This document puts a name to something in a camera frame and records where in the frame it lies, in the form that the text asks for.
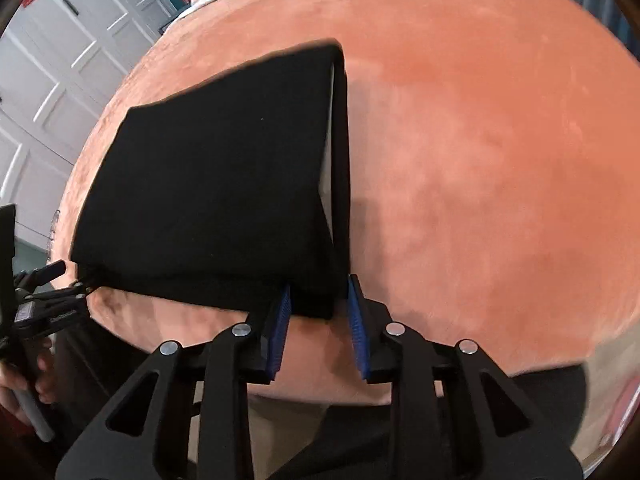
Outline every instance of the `floor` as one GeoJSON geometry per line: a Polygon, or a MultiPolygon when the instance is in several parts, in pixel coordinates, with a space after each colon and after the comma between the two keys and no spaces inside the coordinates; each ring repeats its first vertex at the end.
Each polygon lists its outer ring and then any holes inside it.
{"type": "MultiPolygon", "coordinates": [[[[574,446],[581,461],[598,446],[606,423],[629,377],[640,373],[640,323],[601,345],[588,359],[588,407],[574,446]]],[[[254,397],[249,406],[256,480],[267,478],[313,439],[324,406],[254,397]]],[[[197,459],[199,418],[191,427],[189,456],[197,459]]]]}

